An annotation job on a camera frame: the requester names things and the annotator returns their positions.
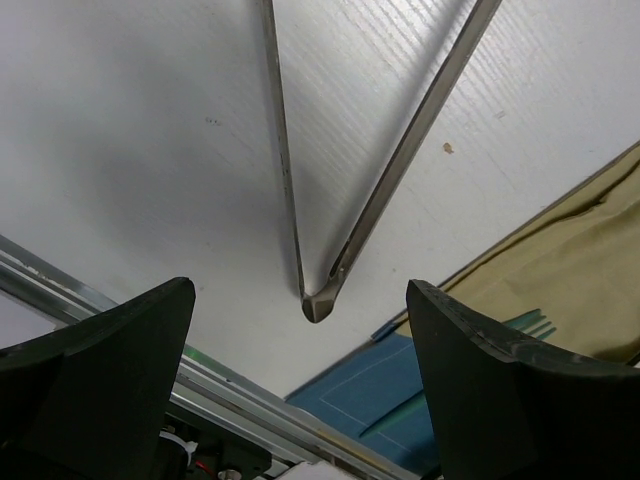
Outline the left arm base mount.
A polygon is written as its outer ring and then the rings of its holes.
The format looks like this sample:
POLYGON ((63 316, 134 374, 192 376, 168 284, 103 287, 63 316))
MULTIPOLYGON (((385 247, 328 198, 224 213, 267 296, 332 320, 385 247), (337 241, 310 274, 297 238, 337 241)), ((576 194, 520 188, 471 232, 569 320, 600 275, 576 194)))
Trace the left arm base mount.
POLYGON ((171 403, 159 433, 151 479, 257 479, 272 454, 225 428, 171 403))

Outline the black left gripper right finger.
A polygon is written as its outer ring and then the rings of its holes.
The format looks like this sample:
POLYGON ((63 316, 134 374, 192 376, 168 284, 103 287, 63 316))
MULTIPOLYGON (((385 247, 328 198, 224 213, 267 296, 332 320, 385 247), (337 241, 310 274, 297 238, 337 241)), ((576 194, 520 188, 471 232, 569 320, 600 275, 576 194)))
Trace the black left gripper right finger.
POLYGON ((406 290, 447 479, 635 479, 639 372, 511 329, 423 280, 406 290))

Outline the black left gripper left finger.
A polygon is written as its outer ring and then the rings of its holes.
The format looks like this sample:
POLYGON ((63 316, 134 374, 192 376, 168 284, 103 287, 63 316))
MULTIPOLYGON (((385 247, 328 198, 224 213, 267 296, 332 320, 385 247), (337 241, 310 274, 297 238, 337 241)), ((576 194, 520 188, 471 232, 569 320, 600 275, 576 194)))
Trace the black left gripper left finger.
POLYGON ((195 299, 174 278, 2 349, 2 478, 148 478, 195 299))

